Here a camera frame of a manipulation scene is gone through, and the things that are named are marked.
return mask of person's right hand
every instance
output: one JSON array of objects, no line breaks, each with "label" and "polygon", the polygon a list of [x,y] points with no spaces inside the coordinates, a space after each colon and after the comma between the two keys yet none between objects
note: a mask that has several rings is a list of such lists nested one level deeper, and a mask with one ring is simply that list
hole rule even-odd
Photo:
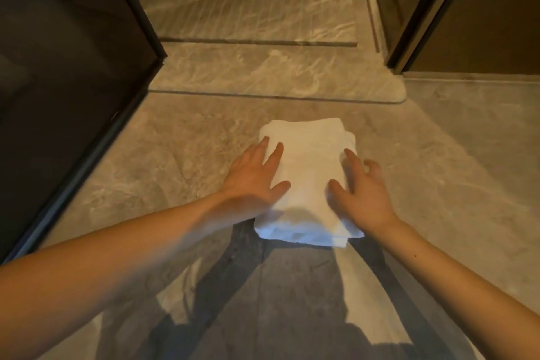
[{"label": "person's right hand", "polygon": [[354,185],[349,192],[335,179],[328,187],[341,208],[365,233],[375,236],[383,228],[400,222],[382,178],[381,166],[371,159],[364,160],[369,171],[365,172],[362,161],[350,149],[345,149]]}]

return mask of hand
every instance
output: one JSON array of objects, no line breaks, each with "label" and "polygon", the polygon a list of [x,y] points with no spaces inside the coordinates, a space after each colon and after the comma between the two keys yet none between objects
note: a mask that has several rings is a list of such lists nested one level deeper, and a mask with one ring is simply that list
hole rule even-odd
[{"label": "hand", "polygon": [[381,228],[400,222],[386,186],[382,179],[381,166],[371,159],[364,163],[369,171],[364,171],[362,161],[350,149],[345,149],[350,164],[354,185],[352,193],[343,189],[338,181],[331,179],[328,187],[334,199],[365,233],[374,236]]},{"label": "hand", "polygon": [[280,142],[263,164],[268,137],[264,137],[258,145],[250,145],[244,153],[236,158],[223,182],[221,192],[226,194],[234,205],[237,222],[251,219],[266,212],[291,187],[288,181],[282,181],[270,188],[272,179],[278,170],[283,144]]}]

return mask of towel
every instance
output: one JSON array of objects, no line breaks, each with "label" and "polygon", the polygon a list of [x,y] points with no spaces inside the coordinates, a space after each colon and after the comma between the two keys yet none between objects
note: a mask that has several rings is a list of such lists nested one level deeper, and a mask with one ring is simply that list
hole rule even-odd
[{"label": "towel", "polygon": [[328,181],[335,179],[347,187],[343,150],[350,148],[356,153],[356,138],[345,131],[341,119],[273,120],[261,128],[259,138],[265,136],[270,137],[265,160],[278,142],[285,147],[272,185],[287,180],[291,188],[269,212],[255,219],[259,236],[342,248],[348,238],[364,236],[352,222],[340,219],[329,206],[333,200],[328,192]]}]

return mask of person's left arm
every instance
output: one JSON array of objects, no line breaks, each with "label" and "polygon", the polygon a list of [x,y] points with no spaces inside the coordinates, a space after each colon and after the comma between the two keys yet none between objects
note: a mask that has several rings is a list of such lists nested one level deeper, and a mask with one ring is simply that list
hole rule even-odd
[{"label": "person's left arm", "polygon": [[0,267],[2,358],[35,358],[104,309],[135,278],[217,229],[265,212],[289,189],[270,188],[283,145],[268,138],[232,164],[205,198],[46,247]]}]

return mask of door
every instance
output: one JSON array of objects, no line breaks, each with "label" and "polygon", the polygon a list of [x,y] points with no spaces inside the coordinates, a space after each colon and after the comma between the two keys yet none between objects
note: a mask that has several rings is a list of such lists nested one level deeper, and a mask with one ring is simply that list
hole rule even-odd
[{"label": "door", "polygon": [[0,0],[3,261],[54,221],[164,57],[137,0]]}]

